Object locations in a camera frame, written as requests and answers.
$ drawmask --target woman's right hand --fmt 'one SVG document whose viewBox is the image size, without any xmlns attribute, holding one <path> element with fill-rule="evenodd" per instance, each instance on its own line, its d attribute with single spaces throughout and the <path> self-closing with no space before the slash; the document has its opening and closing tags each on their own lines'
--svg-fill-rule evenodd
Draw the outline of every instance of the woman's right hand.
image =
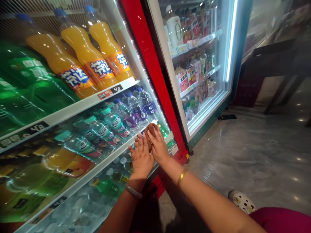
<svg viewBox="0 0 311 233">
<path fill-rule="evenodd" d="M 160 131 L 160 127 L 157 127 L 155 130 L 155 137 L 148 130 L 148 136 L 152 142 L 151 145 L 151 155 L 154 157 L 155 161 L 162 166 L 165 164 L 171 157 L 168 154 L 167 146 L 164 142 L 163 135 Z"/>
</svg>

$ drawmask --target shoe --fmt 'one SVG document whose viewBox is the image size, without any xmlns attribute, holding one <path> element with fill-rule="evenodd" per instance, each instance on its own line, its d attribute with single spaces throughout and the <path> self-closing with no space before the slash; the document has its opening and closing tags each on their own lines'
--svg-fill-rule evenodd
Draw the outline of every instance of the shoe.
<svg viewBox="0 0 311 233">
<path fill-rule="evenodd" d="M 257 210 L 254 203 L 245 194 L 239 191 L 231 190 L 228 193 L 228 199 L 247 214 Z"/>
</svg>

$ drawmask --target smartphone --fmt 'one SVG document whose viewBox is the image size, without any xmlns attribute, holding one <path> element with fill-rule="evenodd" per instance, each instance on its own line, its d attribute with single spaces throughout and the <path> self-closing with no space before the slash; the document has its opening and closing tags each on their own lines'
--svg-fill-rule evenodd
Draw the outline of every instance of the smartphone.
<svg viewBox="0 0 311 233">
<path fill-rule="evenodd" d="M 236 119 L 236 116 L 234 114 L 220 115 L 218 117 L 218 120 L 233 120 L 233 119 Z"/>
</svg>

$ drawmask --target bracelet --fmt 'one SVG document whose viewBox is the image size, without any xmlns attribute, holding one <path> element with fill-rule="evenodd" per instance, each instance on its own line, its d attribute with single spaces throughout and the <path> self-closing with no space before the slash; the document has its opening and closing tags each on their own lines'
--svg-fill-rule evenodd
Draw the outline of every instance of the bracelet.
<svg viewBox="0 0 311 233">
<path fill-rule="evenodd" d="M 129 186 L 127 183 L 124 185 L 125 189 L 132 194 L 134 197 L 138 199 L 142 199 L 143 196 L 141 193 L 137 192 L 135 189 L 133 189 L 131 186 Z"/>
<path fill-rule="evenodd" d="M 187 172 L 187 169 L 184 168 L 184 170 L 183 170 L 182 173 L 180 174 L 180 177 L 179 177 L 179 179 L 178 179 L 178 181 L 177 181 L 177 186 L 178 186 L 178 187 L 180 186 L 181 180 L 182 180 L 182 178 L 184 177 L 184 175 L 185 175 L 186 172 Z"/>
</svg>

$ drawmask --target marble floor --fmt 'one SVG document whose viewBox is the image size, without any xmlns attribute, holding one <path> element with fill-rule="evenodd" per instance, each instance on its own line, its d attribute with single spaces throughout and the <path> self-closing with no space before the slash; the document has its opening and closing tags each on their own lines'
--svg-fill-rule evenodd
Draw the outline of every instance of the marble floor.
<svg viewBox="0 0 311 233">
<path fill-rule="evenodd" d="M 212 125 L 195 146 L 188 169 L 224 196 L 239 190 L 257 208 L 283 207 L 311 215 L 311 129 L 292 110 L 291 115 L 263 115 L 263 110 L 230 107 L 223 114 L 237 119 Z M 180 227 L 183 232 L 208 232 L 186 197 L 178 190 L 168 192 L 159 199 L 163 232 Z"/>
</svg>

